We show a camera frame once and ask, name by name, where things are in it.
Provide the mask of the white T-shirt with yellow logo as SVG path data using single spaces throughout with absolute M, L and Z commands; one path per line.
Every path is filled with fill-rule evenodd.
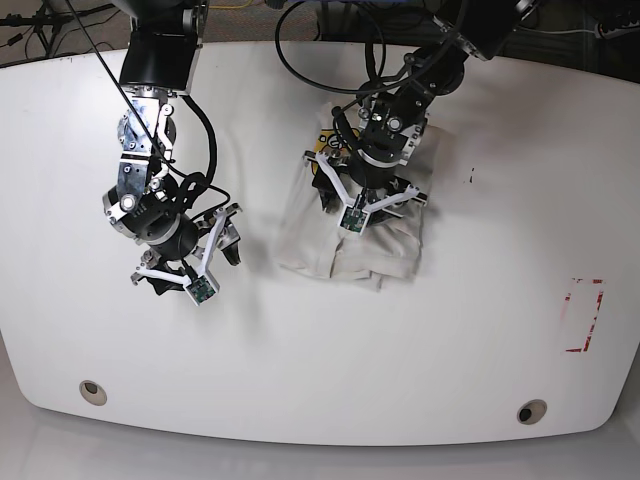
M 321 280 L 353 282 L 372 290 L 385 280 L 411 281 L 422 257 L 426 208 L 409 201 L 400 218 L 369 224 L 359 233 L 338 226 L 338 214 L 325 212 L 312 187 L 311 163 L 299 160 L 275 246 L 275 262 Z

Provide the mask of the red tape rectangle marking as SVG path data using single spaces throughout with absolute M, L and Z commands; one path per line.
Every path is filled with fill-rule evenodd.
M 573 278 L 560 319 L 560 348 L 566 353 L 589 349 L 604 296 L 602 279 Z

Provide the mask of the black tripod stand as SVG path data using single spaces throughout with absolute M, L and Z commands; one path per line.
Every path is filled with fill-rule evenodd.
M 26 37 L 35 35 L 44 50 L 44 59 L 51 58 L 54 52 L 55 42 L 62 29 L 75 22 L 75 17 L 70 11 L 56 10 L 50 1 L 42 1 L 39 8 L 31 16 L 22 16 L 17 13 L 9 13 L 1 19 L 2 28 L 26 27 L 25 32 L 18 33 L 1 44 L 1 48 L 9 48 L 20 41 L 24 41 L 25 51 L 28 51 Z

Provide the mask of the white power strip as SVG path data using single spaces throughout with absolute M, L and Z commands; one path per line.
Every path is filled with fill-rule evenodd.
M 636 11 L 626 11 L 603 19 L 596 27 L 599 39 L 611 40 L 631 33 L 639 32 L 639 14 Z

